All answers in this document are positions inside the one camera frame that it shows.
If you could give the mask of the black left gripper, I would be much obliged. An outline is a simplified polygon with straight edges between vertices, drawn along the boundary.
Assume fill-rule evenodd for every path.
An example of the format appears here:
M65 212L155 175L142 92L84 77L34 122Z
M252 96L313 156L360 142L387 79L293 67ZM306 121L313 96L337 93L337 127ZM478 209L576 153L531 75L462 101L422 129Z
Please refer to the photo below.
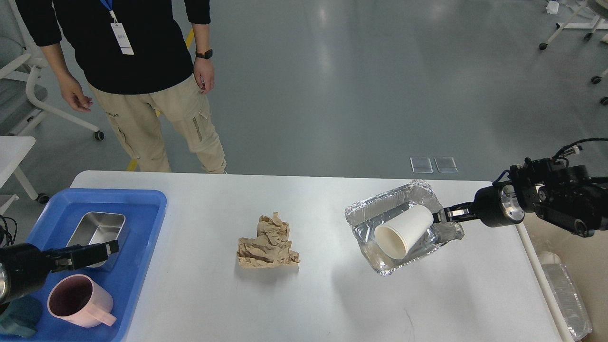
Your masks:
M78 270L103 263L119 250L117 240L50 249L46 251L46 255L30 243L2 247L1 303L5 304L36 292L44 285L49 272Z

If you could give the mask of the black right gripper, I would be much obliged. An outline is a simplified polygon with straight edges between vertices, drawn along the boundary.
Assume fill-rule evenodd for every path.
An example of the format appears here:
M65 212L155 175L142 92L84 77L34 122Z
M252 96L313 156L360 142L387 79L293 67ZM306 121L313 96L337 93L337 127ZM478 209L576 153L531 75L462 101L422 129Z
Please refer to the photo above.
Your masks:
M487 227L519 224L525 218L515 189L511 184L489 186L477 191L474 203L460 203L442 208L439 221L467 222L480 219Z

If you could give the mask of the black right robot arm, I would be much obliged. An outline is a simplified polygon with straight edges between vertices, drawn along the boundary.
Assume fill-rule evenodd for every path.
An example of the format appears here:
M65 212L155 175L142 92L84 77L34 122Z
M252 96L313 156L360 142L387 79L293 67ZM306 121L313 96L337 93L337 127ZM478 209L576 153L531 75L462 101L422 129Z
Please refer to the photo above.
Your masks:
M580 139L561 147L552 157L511 165L474 200L443 208L433 214L435 223L478 219L487 227L521 223L535 214L569 233L590 238L608 228L606 177L591 177L584 165L570 165L569 156L582 151L582 144L598 138Z

